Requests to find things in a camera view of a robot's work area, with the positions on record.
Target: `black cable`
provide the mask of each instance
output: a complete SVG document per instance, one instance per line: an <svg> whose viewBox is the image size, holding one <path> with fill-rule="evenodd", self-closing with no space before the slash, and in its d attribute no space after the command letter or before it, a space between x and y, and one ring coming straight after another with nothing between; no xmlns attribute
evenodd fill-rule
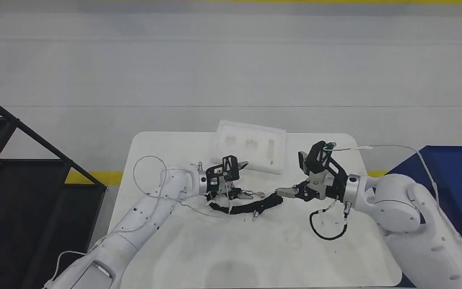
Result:
<svg viewBox="0 0 462 289"><path fill-rule="evenodd" d="M310 226L311 226L311 229L313 230L313 232L315 232L315 234L317 235L317 237L323 239L323 240L326 240L326 241L332 241L332 240L336 240L340 237L342 237L345 232L347 231L347 223L345 223L344 225L344 229L342 232L340 232L340 234L338 234L337 236L334 236L334 237L324 237L322 236L320 233L318 233L318 231L315 229L315 226L313 225L313 216L316 215L316 214L319 214L319 211L315 211L315 212L312 212L310 214Z"/></svg>
<svg viewBox="0 0 462 289"><path fill-rule="evenodd" d="M206 196L207 201L210 201L212 199L211 195ZM273 193L269 195L269 197L262 199L261 201L255 201L250 204L243 204L240 206L234 206L231 208L231 211L229 212L230 215L237 215L237 214L242 214L246 212L255 212L257 211L259 214L261 214L264 210L275 207L279 204L281 204L283 201L281 196L278 196L276 193ZM216 211L220 211L223 213L228 214L229 207L222 207L217 203L210 203L209 206Z"/></svg>

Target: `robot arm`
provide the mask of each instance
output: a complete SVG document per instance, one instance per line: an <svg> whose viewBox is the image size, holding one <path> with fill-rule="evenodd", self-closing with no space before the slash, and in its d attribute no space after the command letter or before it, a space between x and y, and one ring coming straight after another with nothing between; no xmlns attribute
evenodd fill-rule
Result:
<svg viewBox="0 0 462 289"><path fill-rule="evenodd" d="M329 197L344 203L345 217L351 208L369 215L418 288L462 288L462 239L431 193L408 176L348 176L331 158L334 146L319 142L309 154L299 152L300 168L308 178L277 194L306 202Z"/></svg>
<svg viewBox="0 0 462 289"><path fill-rule="evenodd" d="M142 197L122 220L88 254L76 260L44 288L98 288L116 289L130 261L172 214L178 202L200 195L221 194L221 186L230 188L229 198L240 197L245 191L232 182L239 179L239 170L246 162L238 163L235 156L223 158L221 165L207 169L199 163L198 169L186 170L169 167L163 171L160 187ZM188 175L192 189L188 188Z"/></svg>

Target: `yellow floor stripe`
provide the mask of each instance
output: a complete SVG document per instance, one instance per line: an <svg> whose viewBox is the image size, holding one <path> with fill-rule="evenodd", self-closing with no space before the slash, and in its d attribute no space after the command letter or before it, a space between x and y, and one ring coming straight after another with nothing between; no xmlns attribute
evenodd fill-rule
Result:
<svg viewBox="0 0 462 289"><path fill-rule="evenodd" d="M367 174L374 178L378 178L387 174L387 171L368 171Z"/></svg>
<svg viewBox="0 0 462 289"><path fill-rule="evenodd" d="M199 0L202 2L270 2L316 4L428 4L461 5L462 0Z"/></svg>
<svg viewBox="0 0 462 289"><path fill-rule="evenodd" d="M368 171L367 174L372 177L384 176L387 171ZM123 171L91 171L90 174L106 186L120 186L122 182ZM87 178L76 171L69 173L66 184L92 184Z"/></svg>

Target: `tabletop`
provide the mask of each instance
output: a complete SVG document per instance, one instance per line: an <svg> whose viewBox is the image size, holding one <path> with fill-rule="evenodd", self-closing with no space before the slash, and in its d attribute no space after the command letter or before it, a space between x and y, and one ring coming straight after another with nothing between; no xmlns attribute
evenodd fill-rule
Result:
<svg viewBox="0 0 462 289"><path fill-rule="evenodd" d="M110 229L142 197L132 177L135 162L156 155L167 165L188 167L201 161L211 165L209 148L213 133L142 132L131 144ZM297 152L308 152L320 140L338 147L355 147L347 134L287 133L284 174L242 170L235 184L243 189L264 191L298 184L306 179L299 169ZM366 174L358 151L334 152L333 158L346 173ZM136 179L145 191L157 188L162 166L144 159L136 168ZM240 200L233 200L233 205ZM306 288L336 286L394 286L401 270L393 260L371 218L352 210L348 230L335 241L324 241L312 232L308 215L327 207L331 200L284 202L263 212L226 215L205 204L204 197L188 199L190 208L177 206L162 228L144 245L128 266L122 288ZM325 236L343 228L343 207L313 219Z"/></svg>

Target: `white foam tray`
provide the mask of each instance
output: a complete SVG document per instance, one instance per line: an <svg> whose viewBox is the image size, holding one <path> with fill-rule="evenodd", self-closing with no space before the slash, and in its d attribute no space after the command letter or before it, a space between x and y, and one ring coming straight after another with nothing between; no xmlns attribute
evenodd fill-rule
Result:
<svg viewBox="0 0 462 289"><path fill-rule="evenodd" d="M221 120L212 138L211 161L235 155L246 168L282 174L286 162L286 131L267 126Z"/></svg>

